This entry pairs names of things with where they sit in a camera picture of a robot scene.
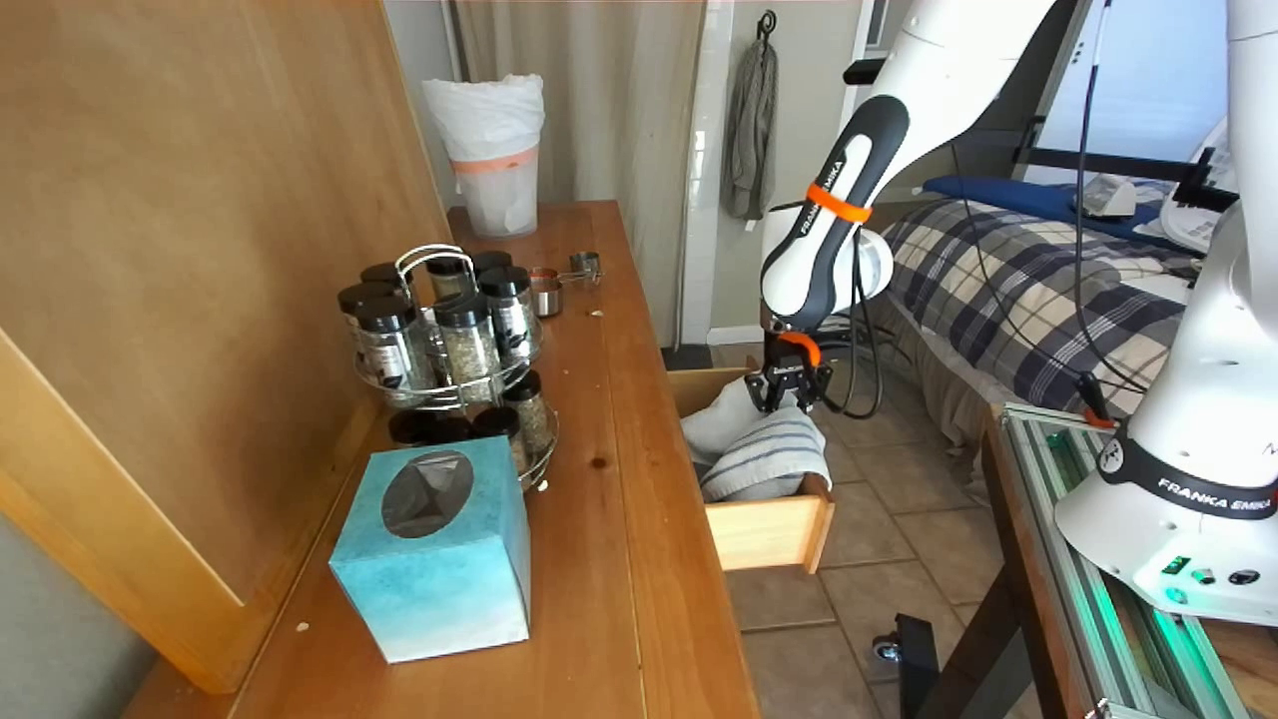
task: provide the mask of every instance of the floor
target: floor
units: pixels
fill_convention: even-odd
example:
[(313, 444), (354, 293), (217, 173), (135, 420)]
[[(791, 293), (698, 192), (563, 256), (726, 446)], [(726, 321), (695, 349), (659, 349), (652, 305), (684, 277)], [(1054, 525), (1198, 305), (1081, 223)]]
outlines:
[[(714, 349), (718, 366), (758, 365), (758, 349)], [(920, 392), (888, 365), (876, 420), (815, 413), (835, 474), (824, 573), (738, 573), (731, 602), (768, 719), (900, 719), (900, 677), (871, 655), (895, 614), (932, 621), (940, 655), (973, 614), (1003, 557), (971, 473), (932, 432)], [(835, 376), (831, 394), (868, 400)]]

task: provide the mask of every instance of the open drawer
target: open drawer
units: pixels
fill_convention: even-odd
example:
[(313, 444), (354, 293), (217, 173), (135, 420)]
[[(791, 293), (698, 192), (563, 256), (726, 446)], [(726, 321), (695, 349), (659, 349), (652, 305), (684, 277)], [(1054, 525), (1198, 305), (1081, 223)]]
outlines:
[[(707, 406), (738, 366), (668, 372), (678, 414)], [(724, 573), (804, 567), (820, 573), (835, 501), (827, 478), (806, 474), (798, 494), (754, 504), (707, 504), (711, 537)]]

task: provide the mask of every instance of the white wall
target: white wall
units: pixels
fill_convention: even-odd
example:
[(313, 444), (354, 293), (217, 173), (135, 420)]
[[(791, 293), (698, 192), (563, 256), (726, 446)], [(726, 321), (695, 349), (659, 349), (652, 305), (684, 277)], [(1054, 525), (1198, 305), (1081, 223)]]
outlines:
[(840, 133), (840, 112), (845, 99), (843, 67), (853, 58), (864, 0), (735, 0), (726, 77), (698, 77), (698, 103), (711, 108), (698, 115), (704, 133), (704, 187), (692, 187), (692, 253), (684, 269), (684, 342), (735, 342), (758, 332), (758, 264), (764, 264), (764, 227), (747, 227), (718, 212), (718, 168), (724, 168), (724, 129), (726, 129), (726, 97), (738, 58), (754, 42), (754, 26), (764, 11), (775, 11), (780, 26), (770, 43), (780, 51), (780, 115), (775, 115), (775, 184), (770, 203), (798, 199), (820, 173), (831, 141)]
[(439, 199), (458, 203), (443, 141), (431, 123), (426, 97), (423, 97), (423, 80), (458, 80), (447, 0), (385, 0), (385, 8), (389, 8), (398, 71), (403, 71), (403, 92), (418, 129), (418, 145), (431, 155)]
[(1037, 149), (1080, 153), (1085, 77), (1089, 155), (1189, 163), (1225, 115), (1225, 4), (1157, 0), (1080, 8), (1076, 47), (1064, 51)]

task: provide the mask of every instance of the wall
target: wall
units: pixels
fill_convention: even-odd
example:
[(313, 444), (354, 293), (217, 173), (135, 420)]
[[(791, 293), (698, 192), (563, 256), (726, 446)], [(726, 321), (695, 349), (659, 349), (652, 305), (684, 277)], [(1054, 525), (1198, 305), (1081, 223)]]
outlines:
[(423, 80), (458, 80), (447, 0), (385, 0), (385, 8), (403, 71), (407, 108), (415, 115), (418, 145), (426, 149), (439, 199), (458, 203), (443, 141), (423, 97)]
[[(758, 15), (775, 8), (780, 27), (780, 115), (775, 115), (775, 203), (798, 199), (840, 133), (845, 97), (843, 67), (853, 58), (859, 0), (738, 0), (731, 67), (752, 47)], [(718, 217), (714, 235), (714, 341), (742, 341), (738, 328), (758, 324), (764, 227)]]
[(1189, 163), (1225, 115), (1225, 4), (1089, 0), (1080, 8), (1033, 141), (1037, 153), (1058, 153), (1065, 168), (1081, 145), (1089, 71), (1097, 71), (1085, 129), (1089, 160)]

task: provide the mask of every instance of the cabinet door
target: cabinet door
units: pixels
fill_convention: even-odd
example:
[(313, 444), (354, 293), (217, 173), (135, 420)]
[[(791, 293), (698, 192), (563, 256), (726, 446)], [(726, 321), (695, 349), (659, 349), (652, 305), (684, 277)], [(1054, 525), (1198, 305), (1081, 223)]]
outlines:
[(447, 235), (385, 8), (11, 0), (0, 155), (0, 510), (225, 695), (376, 414), (336, 293)]

